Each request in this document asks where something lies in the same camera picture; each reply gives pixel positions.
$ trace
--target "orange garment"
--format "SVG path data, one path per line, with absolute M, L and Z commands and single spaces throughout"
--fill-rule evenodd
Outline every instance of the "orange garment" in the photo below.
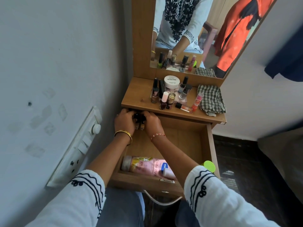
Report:
M 246 26 L 253 16 L 250 15 L 244 19 L 240 19 L 240 12 L 251 1 L 252 0 L 239 0 L 233 5 L 233 7 L 231 7 L 214 43 L 215 55 L 220 57 L 217 67 L 223 71 L 227 71 L 232 62 L 235 60 L 248 36 L 249 30 L 246 29 Z M 257 0 L 260 17 L 265 15 L 273 1 L 274 0 Z M 225 39 L 236 25 L 237 27 L 224 46 Z

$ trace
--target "dark floor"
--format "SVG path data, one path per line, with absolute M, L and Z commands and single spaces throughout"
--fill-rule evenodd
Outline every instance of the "dark floor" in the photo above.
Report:
M 257 142 L 214 135 L 221 180 L 241 194 L 280 226 L 298 226 L 303 204 L 295 197 L 278 170 L 257 146 Z M 145 194 L 145 227 L 175 226 L 179 202 L 171 206 L 154 204 Z M 160 201 L 170 199 L 154 196 Z

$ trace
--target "dark blue cloth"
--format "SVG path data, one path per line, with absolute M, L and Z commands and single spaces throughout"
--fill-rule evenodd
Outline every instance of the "dark blue cloth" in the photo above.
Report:
M 303 82 L 303 26 L 283 46 L 264 71 L 271 78 L 280 73 L 289 80 Z

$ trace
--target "bracelet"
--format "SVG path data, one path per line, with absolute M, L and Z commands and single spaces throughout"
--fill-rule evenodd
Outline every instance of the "bracelet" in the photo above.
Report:
M 157 135 L 163 135 L 163 136 L 165 136 L 165 137 L 166 137 L 166 135 L 165 135 L 165 134 L 158 134 L 158 133 L 156 133 L 155 135 L 153 135 L 153 136 L 151 137 L 151 141 L 152 141 L 152 139 L 153 139 L 154 137 L 156 137 Z
M 125 133 L 125 134 L 128 134 L 129 137 L 131 138 L 131 134 L 130 134 L 129 132 L 127 132 L 127 131 L 122 131 L 122 130 L 117 131 L 117 132 L 114 134 L 114 137 L 115 137 L 116 134 L 119 133 L 119 132 L 123 132 L 123 133 Z

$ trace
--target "mirror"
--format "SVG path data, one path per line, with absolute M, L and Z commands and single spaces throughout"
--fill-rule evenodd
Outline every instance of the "mirror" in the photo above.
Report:
M 274 0 L 156 0 L 150 67 L 224 78 Z

